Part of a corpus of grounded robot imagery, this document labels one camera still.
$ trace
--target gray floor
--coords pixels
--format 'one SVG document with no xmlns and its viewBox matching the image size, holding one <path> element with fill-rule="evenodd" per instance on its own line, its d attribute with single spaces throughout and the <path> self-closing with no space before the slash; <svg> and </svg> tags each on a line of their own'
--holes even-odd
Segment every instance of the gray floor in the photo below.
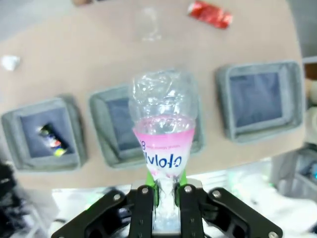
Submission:
<svg viewBox="0 0 317 238">
<path fill-rule="evenodd" d="M 71 0 L 0 0 L 0 41 L 74 8 Z"/>
</svg>

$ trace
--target plastic bottle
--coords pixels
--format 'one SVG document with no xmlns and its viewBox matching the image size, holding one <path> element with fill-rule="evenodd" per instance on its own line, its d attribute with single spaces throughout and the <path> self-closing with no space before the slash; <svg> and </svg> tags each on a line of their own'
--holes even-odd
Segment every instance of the plastic bottle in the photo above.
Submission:
<svg viewBox="0 0 317 238">
<path fill-rule="evenodd" d="M 160 187 L 154 229 L 179 231 L 173 187 L 184 172 L 195 133 L 196 84 L 190 74 L 177 70 L 140 75 L 133 80 L 129 109 L 147 167 Z"/>
</svg>

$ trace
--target red can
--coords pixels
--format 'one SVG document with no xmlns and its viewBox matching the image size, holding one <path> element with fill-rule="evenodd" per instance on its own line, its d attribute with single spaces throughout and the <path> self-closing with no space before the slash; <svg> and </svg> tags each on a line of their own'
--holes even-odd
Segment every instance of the red can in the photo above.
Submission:
<svg viewBox="0 0 317 238">
<path fill-rule="evenodd" d="M 232 14 L 222 8 L 206 3 L 195 1 L 188 8 L 189 15 L 214 27 L 226 29 L 232 23 Z"/>
</svg>

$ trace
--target bolt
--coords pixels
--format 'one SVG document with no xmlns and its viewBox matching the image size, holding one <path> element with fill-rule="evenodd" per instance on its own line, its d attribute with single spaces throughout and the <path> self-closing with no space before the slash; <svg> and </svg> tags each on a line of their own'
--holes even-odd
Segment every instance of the bolt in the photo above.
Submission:
<svg viewBox="0 0 317 238">
<path fill-rule="evenodd" d="M 275 233 L 275 232 L 270 232 L 270 233 L 268 234 L 268 238 L 278 238 L 278 234 Z"/>
<path fill-rule="evenodd" d="M 213 191 L 212 194 L 213 194 L 213 196 L 215 198 L 220 198 L 221 197 L 221 193 L 218 190 Z"/>
<path fill-rule="evenodd" d="M 113 196 L 114 201 L 118 201 L 120 199 L 120 194 L 116 194 L 115 196 Z"/>
<path fill-rule="evenodd" d="M 187 193 L 189 193 L 189 192 L 191 192 L 192 191 L 192 187 L 191 186 L 189 186 L 189 185 L 187 185 L 187 186 L 185 186 L 185 192 L 187 192 Z"/>
<path fill-rule="evenodd" d="M 148 190 L 147 187 L 145 187 L 145 188 L 142 189 L 142 193 L 143 193 L 143 194 L 147 194 L 148 192 L 149 192 L 149 190 Z"/>
</svg>

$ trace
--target pink label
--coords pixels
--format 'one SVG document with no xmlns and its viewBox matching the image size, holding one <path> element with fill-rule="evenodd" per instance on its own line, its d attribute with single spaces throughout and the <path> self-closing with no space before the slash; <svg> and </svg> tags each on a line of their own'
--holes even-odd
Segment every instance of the pink label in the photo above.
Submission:
<svg viewBox="0 0 317 238">
<path fill-rule="evenodd" d="M 177 177 L 185 169 L 195 129 L 165 135 L 149 135 L 134 130 L 154 179 Z"/>
</svg>

